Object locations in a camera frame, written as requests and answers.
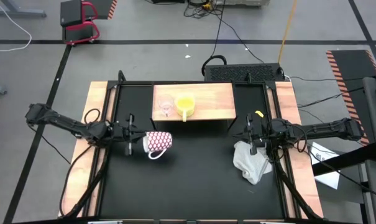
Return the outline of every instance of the glass cup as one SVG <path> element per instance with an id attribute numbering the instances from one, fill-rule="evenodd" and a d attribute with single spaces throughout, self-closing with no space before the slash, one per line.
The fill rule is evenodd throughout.
<path id="1" fill-rule="evenodd" d="M 157 99 L 157 103 L 166 117 L 173 113 L 174 98 L 172 96 L 168 94 L 160 95 Z"/>

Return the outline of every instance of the yellow clip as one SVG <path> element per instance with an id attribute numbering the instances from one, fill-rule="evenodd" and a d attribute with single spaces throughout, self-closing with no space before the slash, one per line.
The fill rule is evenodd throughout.
<path id="1" fill-rule="evenodd" d="M 211 3 L 209 2 L 207 4 L 202 5 L 202 8 L 205 10 L 211 10 Z"/>
<path id="2" fill-rule="evenodd" d="M 256 114 L 258 114 L 261 118 L 264 118 L 264 115 L 261 113 L 261 111 L 255 111 Z"/>

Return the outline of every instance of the white cable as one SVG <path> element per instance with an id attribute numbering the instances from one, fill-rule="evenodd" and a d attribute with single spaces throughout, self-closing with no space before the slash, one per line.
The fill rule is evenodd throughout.
<path id="1" fill-rule="evenodd" d="M 0 6 L 0 9 L 3 11 L 3 13 L 5 13 L 5 15 L 8 17 L 8 19 L 13 23 L 15 24 L 17 27 L 19 27 L 21 30 L 23 30 L 27 35 L 29 35 L 29 41 L 28 43 L 23 46 L 23 47 L 18 47 L 18 48 L 15 48 L 15 49 L 7 49 L 7 50 L 0 50 L 0 52 L 10 52 L 10 51 L 13 51 L 13 50 L 23 50 L 25 49 L 27 46 L 29 46 L 30 42 L 32 41 L 32 36 L 29 32 L 27 32 L 25 29 L 23 29 L 20 25 L 18 25 L 16 22 L 14 22 L 7 14 L 7 12 Z"/>
<path id="2" fill-rule="evenodd" d="M 290 78 L 288 75 L 285 75 L 285 77 L 287 77 L 287 78 L 288 78 L 288 81 L 291 82 L 291 78 Z"/>

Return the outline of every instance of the coffee mug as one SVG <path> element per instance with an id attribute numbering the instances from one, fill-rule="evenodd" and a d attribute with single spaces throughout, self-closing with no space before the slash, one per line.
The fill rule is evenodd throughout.
<path id="1" fill-rule="evenodd" d="M 195 97 L 193 95 L 181 95 L 175 100 L 177 113 L 182 116 L 182 121 L 195 112 Z"/>
<path id="2" fill-rule="evenodd" d="M 172 146 L 173 139 L 168 132 L 151 131 L 146 132 L 143 142 L 144 151 L 148 154 L 149 159 L 158 159 L 169 147 Z M 159 153 L 159 155 L 152 157 L 152 154 L 156 152 Z"/>

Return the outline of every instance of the white cloth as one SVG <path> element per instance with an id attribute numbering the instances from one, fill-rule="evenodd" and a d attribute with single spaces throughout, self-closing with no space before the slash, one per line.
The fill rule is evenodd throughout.
<path id="1" fill-rule="evenodd" d="M 236 168 L 243 171 L 243 177 L 252 185 L 257 184 L 263 174 L 272 171 L 272 165 L 266 155 L 266 148 L 257 148 L 257 154 L 250 154 L 250 144 L 239 141 L 235 145 L 233 164 Z"/>

